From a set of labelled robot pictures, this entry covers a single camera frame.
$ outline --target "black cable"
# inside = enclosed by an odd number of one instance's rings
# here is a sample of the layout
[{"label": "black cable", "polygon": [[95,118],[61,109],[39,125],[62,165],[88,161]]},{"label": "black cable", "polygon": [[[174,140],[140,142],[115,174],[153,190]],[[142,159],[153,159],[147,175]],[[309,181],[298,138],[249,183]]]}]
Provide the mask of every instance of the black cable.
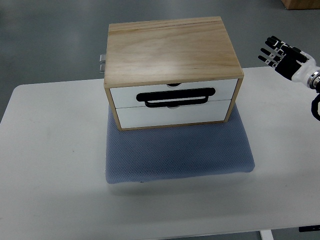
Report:
[{"label": "black cable", "polygon": [[[315,90],[317,93],[320,93],[320,84],[316,85]],[[320,94],[318,94],[318,96],[316,96],[311,103],[311,113],[318,121],[320,121],[320,115],[318,113],[319,103],[320,103]]]}]

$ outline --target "wooden box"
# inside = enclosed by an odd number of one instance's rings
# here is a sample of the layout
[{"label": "wooden box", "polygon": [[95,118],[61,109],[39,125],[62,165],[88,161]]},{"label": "wooden box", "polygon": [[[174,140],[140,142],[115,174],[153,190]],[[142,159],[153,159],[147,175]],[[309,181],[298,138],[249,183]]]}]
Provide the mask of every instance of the wooden box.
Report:
[{"label": "wooden box", "polygon": [[320,0],[281,0],[288,10],[320,9]]},{"label": "wooden box", "polygon": [[119,130],[225,123],[243,77],[218,16],[109,25],[104,88]]}]

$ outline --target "metal hinge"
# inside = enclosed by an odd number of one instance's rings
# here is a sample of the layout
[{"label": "metal hinge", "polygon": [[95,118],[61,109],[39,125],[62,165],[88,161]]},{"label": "metal hinge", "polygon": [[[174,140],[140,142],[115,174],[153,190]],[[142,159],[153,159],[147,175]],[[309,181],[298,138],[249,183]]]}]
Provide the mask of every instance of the metal hinge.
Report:
[{"label": "metal hinge", "polygon": [[106,68],[106,54],[100,55],[100,73],[104,74]]}]

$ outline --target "drawer handle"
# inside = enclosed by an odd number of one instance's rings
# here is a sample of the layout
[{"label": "drawer handle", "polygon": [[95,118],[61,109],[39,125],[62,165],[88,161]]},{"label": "drawer handle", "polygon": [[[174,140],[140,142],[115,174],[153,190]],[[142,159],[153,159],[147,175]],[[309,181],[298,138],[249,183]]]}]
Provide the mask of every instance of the drawer handle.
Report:
[{"label": "drawer handle", "polygon": [[[213,87],[197,88],[197,89],[183,89],[173,91],[155,91],[155,92],[143,92],[136,96],[138,102],[144,102],[148,108],[160,108],[160,107],[177,107],[183,105],[195,105],[205,104],[209,96],[216,93]],[[176,101],[163,101],[172,99],[187,99]]]}]

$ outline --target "wooden lid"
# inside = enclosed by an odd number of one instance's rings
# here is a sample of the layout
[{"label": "wooden lid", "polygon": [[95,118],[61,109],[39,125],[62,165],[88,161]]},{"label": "wooden lid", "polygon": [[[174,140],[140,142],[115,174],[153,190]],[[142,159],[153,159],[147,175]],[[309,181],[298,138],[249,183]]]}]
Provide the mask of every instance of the wooden lid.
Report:
[{"label": "wooden lid", "polygon": [[105,88],[243,76],[219,16],[109,25]]}]

